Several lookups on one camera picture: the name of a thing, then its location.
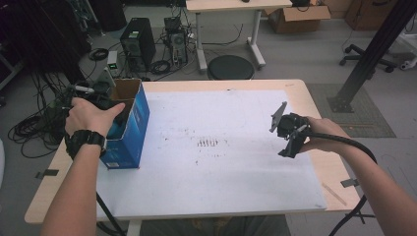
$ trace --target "table leg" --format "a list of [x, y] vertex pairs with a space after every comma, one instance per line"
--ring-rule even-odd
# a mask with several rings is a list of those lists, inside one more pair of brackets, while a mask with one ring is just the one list
[[131, 220], [129, 221], [129, 228], [127, 236], [139, 236], [141, 233], [141, 220]]
[[200, 14], [196, 13], [196, 28], [197, 28], [197, 58], [199, 59], [200, 72], [205, 72], [208, 69], [205, 52], [203, 51], [202, 43], [202, 26], [200, 25]]
[[255, 12], [255, 21], [254, 21], [254, 28], [252, 30], [252, 37], [248, 37], [248, 43], [251, 46], [252, 52], [255, 54], [255, 58], [257, 59], [258, 69], [261, 69], [267, 64], [257, 45], [258, 30], [260, 28], [260, 21], [261, 21], [261, 13], [262, 13], [261, 10], [257, 10]]

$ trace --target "hand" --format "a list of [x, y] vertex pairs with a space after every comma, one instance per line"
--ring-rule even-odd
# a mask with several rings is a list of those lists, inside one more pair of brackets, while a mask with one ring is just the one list
[[65, 124], [65, 130], [70, 136], [78, 130], [91, 130], [106, 137], [114, 118], [125, 108], [125, 103], [122, 102], [108, 110], [100, 110], [89, 101], [78, 97], [74, 97], [71, 104], [73, 108]]
[[[350, 139], [350, 137], [340, 128], [340, 126], [338, 126], [336, 123], [332, 122], [327, 118], [315, 119], [313, 117], [307, 117], [307, 119], [309, 119], [312, 131], [314, 133], [341, 136]], [[348, 147], [348, 145], [341, 142], [319, 138], [311, 138], [308, 142], [303, 144], [300, 152], [304, 152], [311, 149], [320, 149], [323, 151], [333, 151], [336, 153], [341, 153], [341, 151], [345, 147]]]

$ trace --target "round stool seat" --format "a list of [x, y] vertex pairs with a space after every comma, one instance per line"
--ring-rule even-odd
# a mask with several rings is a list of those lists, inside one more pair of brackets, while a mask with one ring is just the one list
[[249, 80], [254, 74], [248, 60], [234, 55], [219, 56], [208, 63], [208, 75], [215, 80]]

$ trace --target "floor mat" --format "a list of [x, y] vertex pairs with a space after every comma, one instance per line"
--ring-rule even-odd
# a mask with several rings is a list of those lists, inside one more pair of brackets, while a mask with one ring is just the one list
[[360, 88], [350, 105], [353, 113], [334, 113], [327, 97], [335, 97], [343, 85], [307, 84], [323, 118], [339, 124], [352, 138], [396, 138], [386, 119], [364, 88]]

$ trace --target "watch strap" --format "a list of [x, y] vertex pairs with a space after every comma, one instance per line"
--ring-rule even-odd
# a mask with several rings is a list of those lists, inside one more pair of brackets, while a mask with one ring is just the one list
[[107, 139], [100, 133], [91, 130], [78, 130], [69, 137], [65, 136], [65, 143], [67, 145], [67, 152], [74, 159], [82, 145], [99, 145], [101, 146], [100, 156], [105, 154], [107, 146]]

